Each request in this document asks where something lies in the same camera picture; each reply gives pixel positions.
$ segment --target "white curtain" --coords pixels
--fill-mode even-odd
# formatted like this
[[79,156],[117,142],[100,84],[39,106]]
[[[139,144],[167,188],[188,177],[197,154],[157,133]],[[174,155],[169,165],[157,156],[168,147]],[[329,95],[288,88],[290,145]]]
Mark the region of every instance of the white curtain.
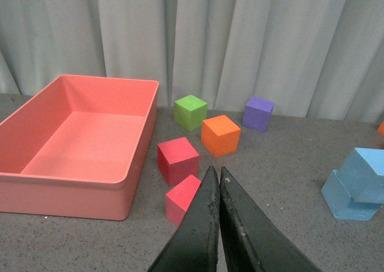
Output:
[[60,74],[155,79],[243,111],[379,122],[384,0],[0,0],[0,92]]

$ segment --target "orange cube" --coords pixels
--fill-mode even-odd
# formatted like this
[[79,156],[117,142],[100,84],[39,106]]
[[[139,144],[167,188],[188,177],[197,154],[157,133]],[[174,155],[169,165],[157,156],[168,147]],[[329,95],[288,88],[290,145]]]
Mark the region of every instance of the orange cube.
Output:
[[240,127],[225,115],[203,120],[202,144],[214,156],[219,157],[238,148]]
[[381,123],[377,131],[384,136],[384,121]]

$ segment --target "pink cube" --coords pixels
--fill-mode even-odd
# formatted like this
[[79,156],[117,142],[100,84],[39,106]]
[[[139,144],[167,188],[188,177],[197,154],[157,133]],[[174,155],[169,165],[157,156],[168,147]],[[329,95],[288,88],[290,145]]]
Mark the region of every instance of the pink cube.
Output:
[[189,175],[166,194],[166,217],[177,227],[190,206],[201,180]]
[[199,153],[186,137],[157,145],[157,165],[168,186],[179,184],[189,175],[197,176],[199,160]]

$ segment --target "cube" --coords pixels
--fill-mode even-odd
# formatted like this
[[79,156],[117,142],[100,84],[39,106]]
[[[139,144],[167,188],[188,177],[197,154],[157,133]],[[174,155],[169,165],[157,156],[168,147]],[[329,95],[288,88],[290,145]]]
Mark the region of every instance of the cube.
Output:
[[202,144],[214,156],[234,152],[238,148],[241,129],[225,115],[203,121]]
[[208,111],[208,104],[203,100],[189,95],[175,101],[173,120],[188,131],[193,131],[202,125]]
[[157,145],[157,164],[168,186],[179,184],[189,175],[197,176],[199,160],[199,153],[186,137]]
[[353,149],[338,177],[355,202],[384,204],[384,150]]
[[245,106],[242,125],[253,130],[264,132],[269,124],[275,103],[252,97]]
[[189,175],[166,193],[166,217],[175,226],[179,226],[190,206],[201,180]]
[[322,188],[325,201],[336,219],[369,221],[381,204],[355,202],[333,170]]
[[384,136],[384,121],[381,123],[377,131]]

